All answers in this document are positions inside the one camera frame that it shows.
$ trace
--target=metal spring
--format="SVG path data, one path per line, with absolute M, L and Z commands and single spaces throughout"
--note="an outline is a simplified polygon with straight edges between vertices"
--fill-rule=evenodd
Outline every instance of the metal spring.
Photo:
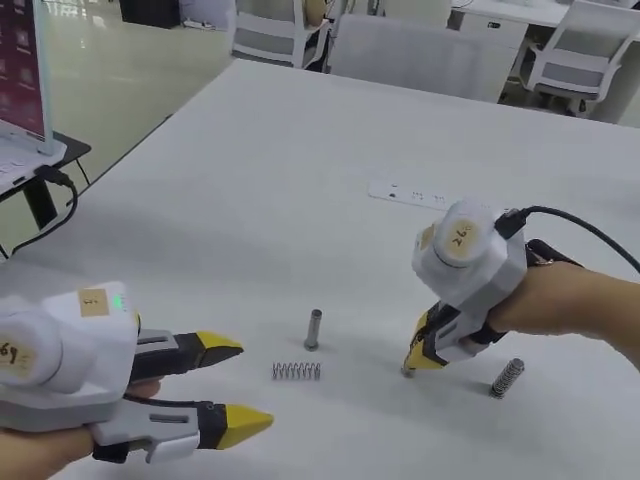
M 273 362 L 274 380 L 320 380 L 322 365 L 320 363 Z
M 498 375 L 496 381 L 491 385 L 489 395 L 493 398 L 502 399 L 515 381 L 524 372 L 524 362 L 519 358 L 514 358 Z

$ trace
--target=tiled floor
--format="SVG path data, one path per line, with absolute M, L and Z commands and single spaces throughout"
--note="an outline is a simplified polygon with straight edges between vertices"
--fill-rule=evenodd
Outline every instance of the tiled floor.
M 91 144 L 93 180 L 229 63 L 224 33 L 123 23 L 107 0 L 47 0 L 46 44 L 54 127 Z M 622 124 L 640 127 L 640 95 Z M 80 187 L 77 168 L 69 173 Z M 63 205 L 68 193 L 57 189 Z M 0 244 L 36 233 L 22 196 L 0 204 Z

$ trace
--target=desk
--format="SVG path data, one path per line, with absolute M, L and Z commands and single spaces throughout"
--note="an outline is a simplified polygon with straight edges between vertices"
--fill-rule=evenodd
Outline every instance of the desk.
M 82 168 L 82 165 L 80 165 L 80 162 L 78 160 L 89 153 L 91 151 L 91 147 L 85 143 L 63 135 L 62 133 L 54 132 L 53 137 L 67 146 L 67 150 L 64 153 L 64 158 L 54 166 L 57 168 L 62 168 L 69 165 L 70 163 L 76 162 L 76 164 L 82 171 L 82 174 L 84 175 L 87 185 L 89 185 L 89 179 L 84 173 L 84 169 Z M 40 230 L 46 227 L 58 215 L 56 207 L 51 198 L 51 193 L 49 192 L 49 187 L 44 180 L 41 180 L 39 178 L 32 178 L 25 184 L 4 192 L 2 195 L 0 195 L 0 202 L 20 192 L 24 193 L 31 213 L 33 214 L 36 226 Z
M 486 86 L 488 100 L 497 101 L 501 85 L 511 72 L 524 35 L 529 25 L 557 27 L 569 7 L 555 0 L 530 0 L 530 6 L 516 5 L 499 0 L 473 0 L 463 8 L 454 9 L 464 14 L 461 31 L 481 35 L 497 42 L 493 59 L 491 85 Z M 499 29 L 490 28 L 489 23 L 498 23 Z M 592 120 L 618 123 L 640 87 L 640 35 L 622 59 L 622 67 L 616 73 L 607 98 L 591 113 Z
M 3 265 L 0 291 L 38 300 L 121 279 L 147 327 L 244 344 L 167 378 L 161 398 L 245 403 L 275 423 L 232 450 L 157 466 L 87 460 L 56 480 L 629 476 L 640 377 L 602 343 L 511 334 L 472 361 L 402 377 L 435 300 L 411 271 L 412 245 L 440 212 L 367 187 L 566 208 L 638 255 L 638 151 L 633 129 L 235 61 L 89 189 L 66 228 Z M 536 217 L 527 233 L 635 278 L 571 224 Z M 308 353 L 313 308 L 321 346 Z M 488 398 L 515 355 L 526 373 L 504 401 Z M 273 361 L 300 360 L 322 362 L 323 379 L 271 380 Z

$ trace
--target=number label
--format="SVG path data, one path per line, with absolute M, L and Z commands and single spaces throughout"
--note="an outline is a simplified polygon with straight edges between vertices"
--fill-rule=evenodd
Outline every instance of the number label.
M 35 365 L 36 354 L 6 335 L 0 335 L 0 370 L 26 378 Z
M 109 301 L 104 288 L 85 289 L 78 292 L 82 317 L 104 317 L 109 315 Z
M 450 255 L 461 260 L 467 258 L 469 250 L 475 244 L 478 234 L 476 225 L 467 219 L 453 224 L 447 238 L 447 250 Z

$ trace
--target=metal cylinder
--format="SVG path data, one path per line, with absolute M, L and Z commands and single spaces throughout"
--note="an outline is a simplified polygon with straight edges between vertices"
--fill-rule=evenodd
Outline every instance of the metal cylinder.
M 309 332 L 307 339 L 304 341 L 304 348 L 310 352 L 318 349 L 318 334 L 320 333 L 320 321 L 322 320 L 322 310 L 315 309 L 311 312 L 309 320 Z
M 499 400 L 503 399 L 507 390 L 513 386 L 522 372 L 524 372 L 524 362 L 519 358 L 511 360 L 491 385 L 489 396 Z

